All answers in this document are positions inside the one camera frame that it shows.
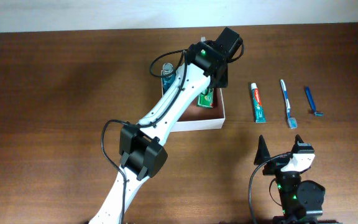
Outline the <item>blue white toothbrush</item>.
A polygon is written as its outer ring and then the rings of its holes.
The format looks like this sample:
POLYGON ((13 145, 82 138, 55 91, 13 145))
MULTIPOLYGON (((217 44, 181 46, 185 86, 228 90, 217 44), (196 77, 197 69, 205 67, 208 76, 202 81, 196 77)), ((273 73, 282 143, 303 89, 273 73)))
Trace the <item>blue white toothbrush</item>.
POLYGON ((280 85, 282 88, 283 97, 284 97, 284 101, 285 101, 288 127, 290 129, 295 129, 298 127, 298 125, 297 125, 296 119, 294 117, 291 117, 291 115, 290 115, 291 106, 290 106, 290 101, 289 101, 287 88, 286 88, 286 84, 285 84, 284 80, 282 80, 282 79, 280 80, 280 85))

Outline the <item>green white soap bar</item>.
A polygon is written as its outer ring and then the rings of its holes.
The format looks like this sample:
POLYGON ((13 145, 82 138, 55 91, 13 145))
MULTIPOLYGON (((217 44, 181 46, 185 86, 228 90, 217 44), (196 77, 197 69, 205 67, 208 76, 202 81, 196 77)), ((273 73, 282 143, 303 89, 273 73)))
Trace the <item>green white soap bar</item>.
POLYGON ((207 88, 198 95, 197 106, 202 108, 213 108, 214 90, 207 88))

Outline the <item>toothpaste tube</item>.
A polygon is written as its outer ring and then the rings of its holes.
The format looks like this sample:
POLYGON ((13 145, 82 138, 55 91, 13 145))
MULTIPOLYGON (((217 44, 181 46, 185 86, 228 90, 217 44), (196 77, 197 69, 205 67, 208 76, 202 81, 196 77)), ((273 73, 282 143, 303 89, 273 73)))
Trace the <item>toothpaste tube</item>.
POLYGON ((255 122, 256 123, 265 123, 266 118, 264 114, 264 109, 262 107, 262 102, 260 100, 259 89, 257 88, 256 83, 250 84, 250 89, 252 93, 254 113, 255 113, 255 122))

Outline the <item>blue disposable razor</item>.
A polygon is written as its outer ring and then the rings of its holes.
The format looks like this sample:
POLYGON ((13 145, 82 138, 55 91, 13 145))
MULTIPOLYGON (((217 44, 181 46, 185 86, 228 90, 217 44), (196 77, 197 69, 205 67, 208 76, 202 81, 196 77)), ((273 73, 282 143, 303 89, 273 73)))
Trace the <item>blue disposable razor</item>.
POLYGON ((305 87, 305 93, 306 93, 306 97, 309 101, 309 104, 310 104, 310 107, 311 107, 311 110, 312 110, 312 113, 314 116, 324 116, 324 113, 321 112, 321 111, 318 111, 316 109, 316 105, 315 105, 315 102, 314 102, 314 99, 313 99, 313 96, 311 94, 311 91, 310 91, 310 88, 308 86, 305 87))

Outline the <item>teal mouthwash bottle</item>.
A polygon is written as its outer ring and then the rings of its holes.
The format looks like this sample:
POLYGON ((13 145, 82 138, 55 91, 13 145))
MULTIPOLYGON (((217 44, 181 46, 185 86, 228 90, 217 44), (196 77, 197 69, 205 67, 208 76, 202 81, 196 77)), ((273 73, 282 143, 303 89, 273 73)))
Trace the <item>teal mouthwash bottle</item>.
POLYGON ((175 81, 175 73, 173 72, 174 67, 171 63, 165 63, 162 66, 162 84, 163 84, 163 94, 171 87, 175 81))

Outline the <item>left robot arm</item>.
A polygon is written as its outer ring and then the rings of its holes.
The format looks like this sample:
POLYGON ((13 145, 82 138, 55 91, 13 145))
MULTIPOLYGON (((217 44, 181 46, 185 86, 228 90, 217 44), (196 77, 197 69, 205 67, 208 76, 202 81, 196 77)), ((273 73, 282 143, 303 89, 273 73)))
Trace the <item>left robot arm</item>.
POLYGON ((122 125, 121 158, 118 164, 113 164, 117 177, 90 223, 124 223, 124 215, 139 189, 166 162, 164 145, 174 124, 199 94, 227 87, 228 65, 243 53, 242 38, 228 27, 216 40, 201 40, 178 50, 181 57, 172 71, 175 81, 158 103, 136 123, 116 121, 122 125))

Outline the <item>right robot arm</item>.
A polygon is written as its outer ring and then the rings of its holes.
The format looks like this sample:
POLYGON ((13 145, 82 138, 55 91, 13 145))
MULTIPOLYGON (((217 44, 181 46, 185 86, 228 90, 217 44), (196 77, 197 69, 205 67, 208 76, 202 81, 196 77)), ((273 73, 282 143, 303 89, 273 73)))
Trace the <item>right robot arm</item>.
POLYGON ((302 180, 301 174, 311 168, 315 152, 312 145, 305 143, 297 134, 289 152, 271 156, 265 139, 259 136, 255 155, 255 170, 249 181, 248 200, 252 220, 257 222, 252 208, 252 182, 259 169, 263 175, 274 176, 271 184, 276 184, 280 196, 278 205, 282 216, 274 216, 272 223, 337 223, 336 220, 320 220, 326 189, 312 180, 302 180))

